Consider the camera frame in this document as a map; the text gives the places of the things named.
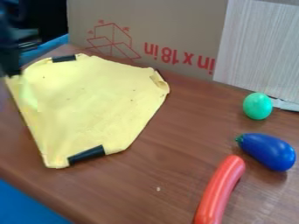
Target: toy eggplant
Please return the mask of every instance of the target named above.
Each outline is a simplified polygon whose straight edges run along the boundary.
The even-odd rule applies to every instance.
[[[259,133],[238,136],[239,147],[271,170],[284,172],[296,161],[296,152],[281,139]]]

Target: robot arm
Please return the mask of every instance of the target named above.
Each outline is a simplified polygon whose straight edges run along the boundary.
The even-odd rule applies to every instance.
[[[19,66],[20,51],[10,33],[10,26],[5,16],[5,9],[0,0],[0,75],[10,77],[21,74]]]

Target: orange hot dog toy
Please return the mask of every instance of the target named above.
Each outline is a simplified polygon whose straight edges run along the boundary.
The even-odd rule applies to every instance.
[[[245,171],[242,158],[230,155],[213,174],[195,214],[194,224],[221,224],[226,203]]]

